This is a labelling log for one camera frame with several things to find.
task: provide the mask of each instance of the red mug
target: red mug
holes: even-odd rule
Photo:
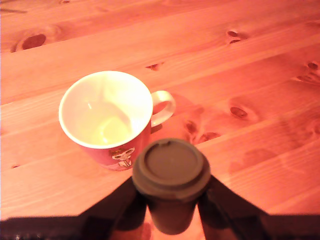
[[[160,112],[153,107],[168,102]],[[138,78],[120,71],[100,71],[75,82],[59,105],[64,133],[102,167],[131,168],[149,143],[151,128],[169,119],[176,109],[164,90],[150,93]]]

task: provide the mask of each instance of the dark cup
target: dark cup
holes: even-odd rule
[[[166,138],[147,146],[133,166],[133,184],[145,196],[154,225],[164,234],[184,232],[210,180],[210,166],[190,143]]]

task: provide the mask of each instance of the white mug handle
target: white mug handle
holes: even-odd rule
[[[168,102],[164,109],[160,112],[153,114],[151,117],[151,127],[158,126],[164,121],[168,120],[176,110],[176,101],[172,95],[164,90],[155,91],[151,94],[153,106],[163,102]]]

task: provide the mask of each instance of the wooden tabletop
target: wooden tabletop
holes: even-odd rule
[[[196,145],[270,214],[320,214],[319,64],[318,0],[3,0],[1,218],[80,214],[132,174],[98,166],[58,122],[67,88],[105,70],[175,98],[150,141]],[[197,210],[176,236],[147,213],[142,235],[204,239]]]

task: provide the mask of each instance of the black lid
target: black lid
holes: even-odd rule
[[[148,145],[133,166],[133,183],[144,195],[165,200],[197,198],[211,176],[204,155],[192,144],[165,138]]]

